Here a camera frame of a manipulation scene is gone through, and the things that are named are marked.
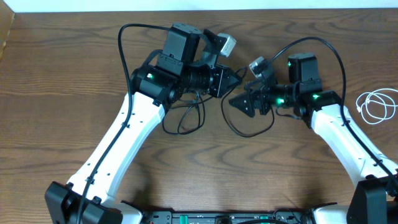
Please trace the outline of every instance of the wooden table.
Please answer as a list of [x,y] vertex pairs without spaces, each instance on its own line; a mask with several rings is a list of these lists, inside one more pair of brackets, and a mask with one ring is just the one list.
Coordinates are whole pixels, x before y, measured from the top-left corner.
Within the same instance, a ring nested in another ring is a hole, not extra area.
[[[119,28],[175,21],[231,34],[237,46],[221,61],[233,69],[302,37],[330,41],[345,63],[347,107],[374,144],[398,161],[398,119],[370,126],[354,105],[364,91],[398,85],[396,9],[17,14],[0,64],[0,223],[50,223],[45,190],[53,180],[65,183],[87,160],[126,94]],[[165,35],[125,31],[130,71],[162,48]],[[288,82],[287,56],[299,52],[316,53],[324,89],[340,94],[338,62],[317,42],[275,61],[280,82]],[[227,110],[248,133],[271,121]],[[170,136],[158,126],[126,172],[118,199],[142,208],[221,211],[350,203],[354,188],[346,171],[302,121],[276,117],[270,131],[244,139],[225,125],[220,100],[206,104],[206,115],[204,127],[188,136]],[[167,126],[176,122],[170,115]]]

